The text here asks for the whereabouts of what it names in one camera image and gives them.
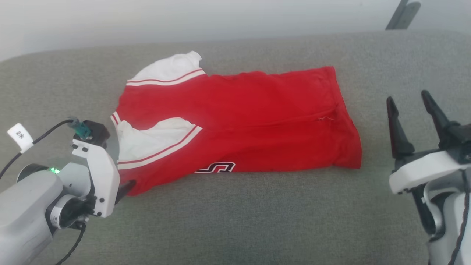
sleeve stripe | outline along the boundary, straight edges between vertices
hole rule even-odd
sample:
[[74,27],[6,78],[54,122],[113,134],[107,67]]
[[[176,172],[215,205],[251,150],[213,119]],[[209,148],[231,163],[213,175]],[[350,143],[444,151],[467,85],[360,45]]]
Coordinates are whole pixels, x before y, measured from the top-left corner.
[[189,79],[192,79],[194,77],[197,77],[197,76],[200,76],[200,75],[204,75],[206,74],[203,69],[199,68],[195,71],[192,71],[192,72],[189,72],[177,79],[173,79],[173,80],[168,80],[168,81],[164,81],[164,80],[158,80],[158,79],[144,79],[144,80],[140,80],[140,81],[134,81],[134,80],[128,80],[127,82],[127,86],[141,86],[141,85],[148,85],[148,84],[154,84],[154,85],[175,85],[175,84],[179,84],[179,83],[183,83]]
[[181,141],[146,158],[134,161],[118,161],[118,169],[130,169],[145,166],[161,158],[164,158],[186,146],[201,130],[201,127],[195,125]]

green led light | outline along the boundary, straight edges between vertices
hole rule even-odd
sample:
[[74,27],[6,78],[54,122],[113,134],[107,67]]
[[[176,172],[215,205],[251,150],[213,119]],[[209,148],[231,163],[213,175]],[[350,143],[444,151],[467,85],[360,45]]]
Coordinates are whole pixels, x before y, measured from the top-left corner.
[[55,174],[57,174],[57,173],[60,172],[60,170],[58,170],[57,168],[53,168],[53,167],[51,167],[49,170],[50,170],[52,173],[55,173]]

red jersey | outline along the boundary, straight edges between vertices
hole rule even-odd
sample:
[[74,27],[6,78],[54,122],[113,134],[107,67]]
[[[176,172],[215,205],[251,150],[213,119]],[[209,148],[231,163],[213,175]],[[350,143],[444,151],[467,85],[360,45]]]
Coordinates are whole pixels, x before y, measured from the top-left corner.
[[360,167],[333,67],[208,76],[200,60],[177,54],[128,80],[111,118],[129,195],[193,172]]

red and white stripe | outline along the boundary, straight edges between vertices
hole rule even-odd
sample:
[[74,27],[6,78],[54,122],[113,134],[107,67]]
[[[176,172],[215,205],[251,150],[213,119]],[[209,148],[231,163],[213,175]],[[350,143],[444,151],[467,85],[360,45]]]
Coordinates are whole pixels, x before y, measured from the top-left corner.
[[140,166],[145,166],[152,162],[155,162],[159,159],[162,159],[178,150],[186,146],[200,131],[202,130],[201,127],[195,125],[188,134],[185,135],[179,142],[174,145],[171,145],[164,150],[161,150],[153,155],[147,156],[146,158],[139,159],[139,160],[118,160],[118,169],[131,169]]
[[188,81],[192,78],[195,78],[200,75],[205,75],[206,73],[203,69],[199,68],[195,71],[191,71],[179,78],[173,80],[159,80],[159,79],[144,79],[144,80],[128,80],[126,86],[141,86],[141,85],[161,85],[161,86],[168,86],[168,85],[176,85]]
[[118,124],[121,123],[121,119],[119,118],[119,115],[116,111],[111,115],[111,120],[115,126],[118,126]]

printed logo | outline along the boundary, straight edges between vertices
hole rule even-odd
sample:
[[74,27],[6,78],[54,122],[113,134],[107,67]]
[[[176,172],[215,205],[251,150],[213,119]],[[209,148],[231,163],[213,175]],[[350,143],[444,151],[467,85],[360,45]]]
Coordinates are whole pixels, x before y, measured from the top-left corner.
[[216,162],[209,165],[207,168],[196,170],[195,173],[222,173],[231,172],[236,164],[234,162]]

